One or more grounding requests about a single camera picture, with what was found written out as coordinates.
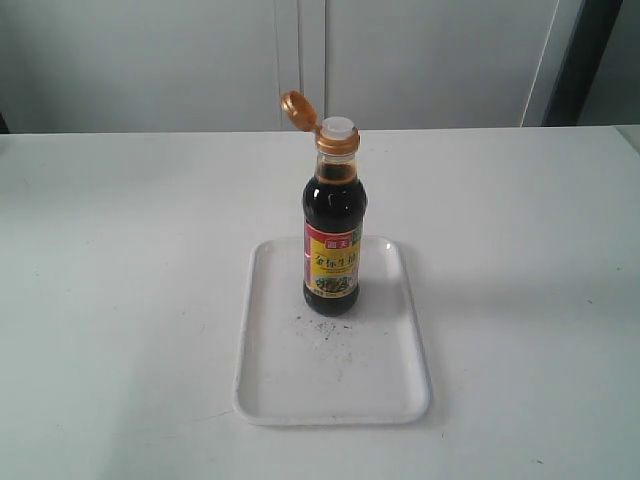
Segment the dark soy sauce bottle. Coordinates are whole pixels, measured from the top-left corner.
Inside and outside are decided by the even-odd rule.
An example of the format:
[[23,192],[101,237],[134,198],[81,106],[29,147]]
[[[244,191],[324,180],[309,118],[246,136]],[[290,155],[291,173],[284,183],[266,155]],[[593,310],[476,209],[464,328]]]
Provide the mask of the dark soy sauce bottle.
[[358,176],[360,134],[345,117],[320,120],[300,92],[282,95],[281,107],[292,124],[314,134],[315,172],[302,193],[304,214],[303,295],[317,313],[336,317],[349,311],[359,295],[363,220],[368,204]]

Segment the white plastic tray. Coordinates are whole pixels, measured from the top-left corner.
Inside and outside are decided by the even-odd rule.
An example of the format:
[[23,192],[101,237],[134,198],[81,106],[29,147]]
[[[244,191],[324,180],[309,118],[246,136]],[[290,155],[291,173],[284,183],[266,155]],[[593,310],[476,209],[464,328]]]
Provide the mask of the white plastic tray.
[[339,317],[302,293],[302,240],[252,252],[233,384],[235,411],[274,427],[397,425],[423,416],[431,388],[399,246],[367,236],[360,294]]

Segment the dark vertical post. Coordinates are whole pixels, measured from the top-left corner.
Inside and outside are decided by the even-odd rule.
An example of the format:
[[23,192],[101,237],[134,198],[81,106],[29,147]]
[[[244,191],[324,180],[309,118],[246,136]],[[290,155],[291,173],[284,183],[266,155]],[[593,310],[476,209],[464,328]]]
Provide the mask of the dark vertical post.
[[543,117],[544,127],[578,124],[623,3],[623,0],[581,2]]

